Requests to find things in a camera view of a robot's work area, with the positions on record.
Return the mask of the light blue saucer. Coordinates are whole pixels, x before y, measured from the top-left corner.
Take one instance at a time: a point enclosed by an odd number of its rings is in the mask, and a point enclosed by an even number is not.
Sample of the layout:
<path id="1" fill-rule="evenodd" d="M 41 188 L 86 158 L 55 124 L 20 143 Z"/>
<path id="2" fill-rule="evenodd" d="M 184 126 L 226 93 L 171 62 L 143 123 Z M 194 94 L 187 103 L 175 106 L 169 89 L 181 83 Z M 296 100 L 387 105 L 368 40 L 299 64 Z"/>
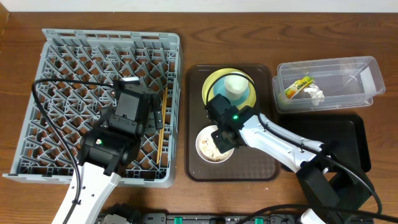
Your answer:
<path id="1" fill-rule="evenodd" d="M 224 87 L 224 80 L 225 77 L 221 78 L 220 80 L 218 80 L 215 85 L 214 85 L 214 94 L 221 94 L 223 96 L 225 96 L 225 87 Z M 235 100 L 235 101 L 242 101 L 244 100 L 245 97 L 247 97 L 249 94 L 249 84 L 248 84 L 248 88 L 246 89 L 246 91 L 244 92 L 243 96 L 240 97 L 239 100 Z"/>

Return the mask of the yellow green snack wrapper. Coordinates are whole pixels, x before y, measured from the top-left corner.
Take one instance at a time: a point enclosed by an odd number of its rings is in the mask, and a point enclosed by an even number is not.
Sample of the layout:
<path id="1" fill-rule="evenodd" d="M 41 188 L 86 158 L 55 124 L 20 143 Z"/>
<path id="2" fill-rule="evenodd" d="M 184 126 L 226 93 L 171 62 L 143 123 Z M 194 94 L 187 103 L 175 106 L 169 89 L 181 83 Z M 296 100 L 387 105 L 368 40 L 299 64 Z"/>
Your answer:
<path id="1" fill-rule="evenodd" d="M 299 80 L 296 80 L 293 82 L 293 84 L 291 84 L 288 88 L 284 90 L 285 96 L 287 97 L 287 99 L 292 99 L 313 82 L 314 79 L 309 76 L 305 76 Z"/>

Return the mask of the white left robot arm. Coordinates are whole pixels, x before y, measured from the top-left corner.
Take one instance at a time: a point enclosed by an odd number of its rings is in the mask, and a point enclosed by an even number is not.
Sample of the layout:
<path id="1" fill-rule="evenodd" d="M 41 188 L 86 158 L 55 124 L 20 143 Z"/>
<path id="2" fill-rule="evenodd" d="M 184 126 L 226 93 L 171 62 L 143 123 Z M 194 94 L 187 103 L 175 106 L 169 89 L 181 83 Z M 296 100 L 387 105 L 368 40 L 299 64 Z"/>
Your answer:
<path id="1" fill-rule="evenodd" d="M 116 107 L 106 108 L 80 141 L 78 169 L 54 223 L 94 223 L 121 172 L 136 159 L 150 117 L 163 127 L 158 93 L 137 81 L 113 84 Z"/>

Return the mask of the yellow-green plate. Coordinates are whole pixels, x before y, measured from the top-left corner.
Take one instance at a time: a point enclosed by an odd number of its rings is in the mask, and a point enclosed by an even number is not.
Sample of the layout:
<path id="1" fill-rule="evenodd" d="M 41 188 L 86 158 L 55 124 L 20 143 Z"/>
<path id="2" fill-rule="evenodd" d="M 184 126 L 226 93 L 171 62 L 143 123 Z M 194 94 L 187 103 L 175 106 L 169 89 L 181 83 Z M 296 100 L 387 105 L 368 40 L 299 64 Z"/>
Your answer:
<path id="1" fill-rule="evenodd" d="M 202 93 L 202 99 L 203 99 L 204 103 L 206 103 L 206 96 L 207 96 L 207 93 L 208 93 L 208 90 L 209 90 L 211 84 L 215 84 L 216 83 L 215 80 L 217 78 L 219 78 L 220 76 L 226 75 L 226 74 L 229 74 L 229 73 L 232 73 L 232 72 L 241 72 L 241 73 L 243 73 L 245 76 L 247 76 L 251 80 L 251 77 L 249 75 L 247 75 L 246 73 L 244 73 L 243 71 L 241 71 L 241 70 L 237 70 L 237 69 L 234 69 L 234 68 L 222 68 L 222 69 L 216 70 L 215 72 L 213 72 L 211 75 L 209 75 L 206 78 L 206 80 L 205 80 L 205 82 L 203 84 L 201 93 Z M 211 91 L 209 93 L 209 96 L 208 96 L 208 100 L 211 100 L 214 96 L 215 96 L 214 88 L 212 87 L 212 89 L 211 89 Z M 230 102 L 231 102 L 232 105 L 235 105 L 238 109 L 241 109 L 244 106 L 253 107 L 255 105 L 255 103 L 256 103 L 256 92 L 254 90 L 254 87 L 249 83 L 249 94 L 248 94 L 248 96 L 245 97 L 244 100 L 242 100 L 242 101 L 230 101 Z"/>

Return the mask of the wooden chopstick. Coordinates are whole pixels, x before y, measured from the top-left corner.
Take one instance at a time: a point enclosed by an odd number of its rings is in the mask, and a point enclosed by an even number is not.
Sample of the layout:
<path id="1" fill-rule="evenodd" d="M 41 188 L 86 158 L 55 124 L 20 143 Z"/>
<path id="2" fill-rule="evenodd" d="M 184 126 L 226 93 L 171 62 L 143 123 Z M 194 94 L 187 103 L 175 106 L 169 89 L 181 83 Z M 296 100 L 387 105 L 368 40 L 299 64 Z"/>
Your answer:
<path id="1" fill-rule="evenodd" d="M 167 96 L 166 93 L 163 95 L 163 100 L 162 100 L 162 116 L 163 116 L 163 125 L 165 125 L 165 110 L 166 110 L 166 101 L 167 101 Z M 159 142 L 158 142 L 158 150 L 157 150 L 157 160 L 156 164 L 159 165 L 160 163 L 160 156 L 161 156 L 161 151 L 162 151 L 162 144 L 163 144 L 163 134 L 164 134 L 164 127 L 159 131 Z"/>
<path id="2" fill-rule="evenodd" d="M 165 92 L 163 96 L 162 102 L 162 121 L 163 121 L 163 128 L 159 131 L 159 145 L 158 145 L 158 155 L 157 155 L 157 164 L 160 166 L 160 161 L 162 157 L 162 149 L 163 149 L 163 142 L 164 142 L 164 128 L 165 128 L 165 115 L 167 109 L 167 96 L 168 95 L 168 87 L 165 87 Z"/>

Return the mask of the white cup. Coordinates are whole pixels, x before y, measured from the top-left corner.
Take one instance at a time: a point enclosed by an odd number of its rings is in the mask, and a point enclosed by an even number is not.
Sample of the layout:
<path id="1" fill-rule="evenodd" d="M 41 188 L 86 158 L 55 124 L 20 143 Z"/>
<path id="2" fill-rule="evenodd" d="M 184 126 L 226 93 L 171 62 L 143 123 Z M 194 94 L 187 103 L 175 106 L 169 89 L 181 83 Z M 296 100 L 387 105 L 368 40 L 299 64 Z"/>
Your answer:
<path id="1" fill-rule="evenodd" d="M 241 72 L 232 72 L 231 75 L 225 76 L 225 97 L 229 100 L 239 100 L 248 88 L 249 82 L 243 75 Z"/>

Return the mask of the white bowl with food residue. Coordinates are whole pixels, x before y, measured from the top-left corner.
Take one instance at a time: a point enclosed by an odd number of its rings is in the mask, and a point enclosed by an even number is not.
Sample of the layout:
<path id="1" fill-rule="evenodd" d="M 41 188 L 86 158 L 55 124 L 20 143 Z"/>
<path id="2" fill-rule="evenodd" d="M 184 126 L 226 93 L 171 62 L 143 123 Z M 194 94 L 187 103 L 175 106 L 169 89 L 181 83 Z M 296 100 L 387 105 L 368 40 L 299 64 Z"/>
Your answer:
<path id="1" fill-rule="evenodd" d="M 198 155 L 203 160 L 214 164 L 228 160 L 234 152 L 234 148 L 232 148 L 225 153 L 220 153 L 211 137 L 211 133 L 217 129 L 217 125 L 207 126 L 199 132 L 196 138 L 196 149 Z"/>

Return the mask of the white tissue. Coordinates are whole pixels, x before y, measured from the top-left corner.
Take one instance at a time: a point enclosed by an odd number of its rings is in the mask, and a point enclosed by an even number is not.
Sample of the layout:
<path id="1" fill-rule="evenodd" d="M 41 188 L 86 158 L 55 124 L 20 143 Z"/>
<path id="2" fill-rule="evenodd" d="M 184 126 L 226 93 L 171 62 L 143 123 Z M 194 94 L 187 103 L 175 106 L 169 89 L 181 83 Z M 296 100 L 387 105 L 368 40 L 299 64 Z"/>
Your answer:
<path id="1" fill-rule="evenodd" d="M 314 106 L 318 106 L 325 100 L 323 91 L 316 84 L 310 84 L 308 87 L 304 88 L 303 91 L 310 95 Z"/>

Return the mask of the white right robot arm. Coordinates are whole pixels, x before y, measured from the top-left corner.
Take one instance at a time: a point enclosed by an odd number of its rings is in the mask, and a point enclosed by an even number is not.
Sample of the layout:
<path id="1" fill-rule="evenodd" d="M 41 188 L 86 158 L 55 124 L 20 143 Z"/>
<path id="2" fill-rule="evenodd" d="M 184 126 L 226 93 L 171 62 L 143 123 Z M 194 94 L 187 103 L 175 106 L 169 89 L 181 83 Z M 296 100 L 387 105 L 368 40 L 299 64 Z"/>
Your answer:
<path id="1" fill-rule="evenodd" d="M 360 166 L 348 163 L 348 155 L 339 154 L 336 146 L 303 138 L 251 106 L 237 108 L 221 94 L 205 96 L 205 110 L 218 127 L 211 137 L 220 152 L 248 146 L 295 173 L 311 205 L 302 223 L 346 223 L 369 197 L 381 202 Z"/>

